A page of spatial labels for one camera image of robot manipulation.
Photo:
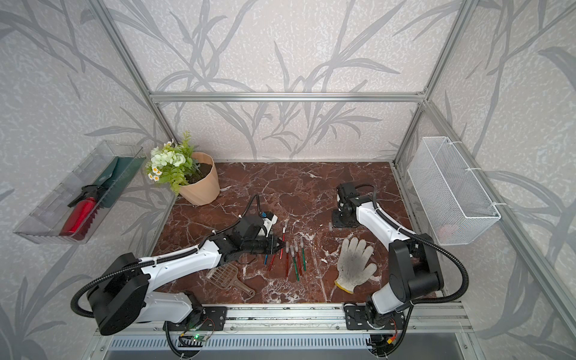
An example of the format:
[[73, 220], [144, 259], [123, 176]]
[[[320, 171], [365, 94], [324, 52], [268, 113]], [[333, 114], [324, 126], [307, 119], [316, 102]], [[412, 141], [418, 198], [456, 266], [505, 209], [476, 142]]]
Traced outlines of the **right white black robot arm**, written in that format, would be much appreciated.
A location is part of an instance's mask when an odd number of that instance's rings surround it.
[[[418, 304], [453, 302], [470, 286], [464, 264], [427, 234], [417, 234], [397, 222], [377, 202], [377, 193], [361, 195], [359, 186], [343, 183], [337, 187], [337, 208], [332, 213], [336, 228], [366, 227], [388, 252], [388, 283], [366, 302], [371, 319], [398, 313]], [[429, 298], [444, 287], [438, 256], [443, 255], [459, 270], [460, 287], [450, 295]]]

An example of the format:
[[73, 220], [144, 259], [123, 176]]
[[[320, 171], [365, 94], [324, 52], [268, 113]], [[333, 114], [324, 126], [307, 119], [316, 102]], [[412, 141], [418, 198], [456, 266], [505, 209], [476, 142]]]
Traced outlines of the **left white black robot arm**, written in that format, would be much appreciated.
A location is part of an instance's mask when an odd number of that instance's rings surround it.
[[159, 288], [237, 261], [243, 254], [276, 254], [284, 248], [284, 241], [271, 232], [277, 221], [271, 212], [246, 215], [183, 250], [144, 258], [123, 254], [102, 276], [73, 295], [70, 308], [81, 317], [95, 319], [102, 335], [114, 335], [133, 323], [181, 323], [201, 307], [183, 292], [169, 294]]

